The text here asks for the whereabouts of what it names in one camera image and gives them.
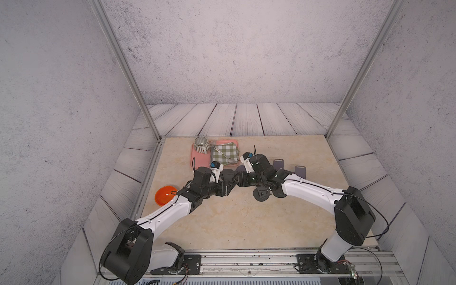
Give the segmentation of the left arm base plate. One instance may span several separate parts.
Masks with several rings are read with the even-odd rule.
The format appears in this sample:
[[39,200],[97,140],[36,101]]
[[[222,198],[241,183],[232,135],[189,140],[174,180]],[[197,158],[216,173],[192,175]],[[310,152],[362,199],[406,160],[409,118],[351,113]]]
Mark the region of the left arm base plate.
[[182,260],[182,266],[180,269],[176,267],[170,268],[158,268],[150,271],[151,275],[182,275],[187,273],[189,275],[199,275],[201,270],[201,259],[202,256],[199,254],[185,254]]

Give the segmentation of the dark green phone stand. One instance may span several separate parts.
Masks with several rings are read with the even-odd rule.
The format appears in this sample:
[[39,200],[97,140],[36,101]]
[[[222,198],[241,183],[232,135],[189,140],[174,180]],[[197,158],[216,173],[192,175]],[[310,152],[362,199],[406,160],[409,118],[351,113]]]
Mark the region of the dark green phone stand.
[[277,187],[277,188],[274,188],[274,189],[272,190],[272,193],[273,193],[273,195],[274,195],[275,197],[277,197],[277,198],[285,198],[285,197],[287,197],[287,194],[285,194],[285,193],[283,192],[281,186],[279,186],[279,187]]
[[236,171],[233,171],[232,169],[224,169],[221,172],[220,177],[224,182],[232,183],[235,181],[235,177],[237,176],[237,174],[238,173]]
[[271,191],[268,187],[257,186],[252,192],[254,198],[259,202],[265,202],[271,195]]

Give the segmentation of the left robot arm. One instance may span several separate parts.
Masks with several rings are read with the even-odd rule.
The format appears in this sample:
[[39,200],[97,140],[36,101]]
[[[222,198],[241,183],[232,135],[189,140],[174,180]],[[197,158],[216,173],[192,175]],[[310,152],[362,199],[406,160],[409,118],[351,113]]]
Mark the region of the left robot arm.
[[103,251],[98,268],[106,268],[116,279],[134,285],[150,271],[174,273],[184,268],[185,251],[172,242],[154,247],[154,241],[172,224],[192,213],[205,199],[228,196],[238,184],[239,173],[199,167],[194,177],[170,202],[138,220],[124,219]]

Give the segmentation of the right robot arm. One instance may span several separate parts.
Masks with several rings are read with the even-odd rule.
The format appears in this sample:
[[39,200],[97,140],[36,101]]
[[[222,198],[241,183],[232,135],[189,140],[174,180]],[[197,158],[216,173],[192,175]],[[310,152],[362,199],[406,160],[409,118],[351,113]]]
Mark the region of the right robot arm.
[[335,232],[322,244],[315,259],[320,266],[334,264],[352,247],[363,245],[375,222],[372,206],[361,192],[316,184],[285,169],[276,169],[263,154],[245,153],[241,157],[245,171],[239,174],[240,187],[255,186],[257,201],[269,196],[300,198],[316,205],[335,218]]

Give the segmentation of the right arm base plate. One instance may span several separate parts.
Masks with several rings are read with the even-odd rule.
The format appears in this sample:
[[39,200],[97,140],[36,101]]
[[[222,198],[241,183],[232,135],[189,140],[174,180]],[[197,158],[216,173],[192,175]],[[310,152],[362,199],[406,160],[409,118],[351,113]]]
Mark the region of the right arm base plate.
[[298,254],[294,269],[300,274],[350,274],[347,263],[331,262],[321,254]]

